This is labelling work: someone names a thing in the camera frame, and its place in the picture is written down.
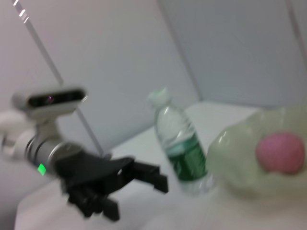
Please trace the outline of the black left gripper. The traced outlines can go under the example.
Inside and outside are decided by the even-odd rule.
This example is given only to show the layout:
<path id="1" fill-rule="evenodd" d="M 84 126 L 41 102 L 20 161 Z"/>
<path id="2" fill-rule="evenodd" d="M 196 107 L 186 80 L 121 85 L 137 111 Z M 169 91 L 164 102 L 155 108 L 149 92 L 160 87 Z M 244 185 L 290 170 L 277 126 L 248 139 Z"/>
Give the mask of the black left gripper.
<path id="1" fill-rule="evenodd" d="M 136 162 L 133 157 L 106 160 L 79 153 L 57 160 L 54 169 L 63 182 L 68 202 L 85 218 L 102 214 L 111 221 L 120 220 L 118 203 L 108 195 L 132 180 L 151 184 L 155 190 L 168 193 L 168 178 L 160 173 L 160 167 Z"/>

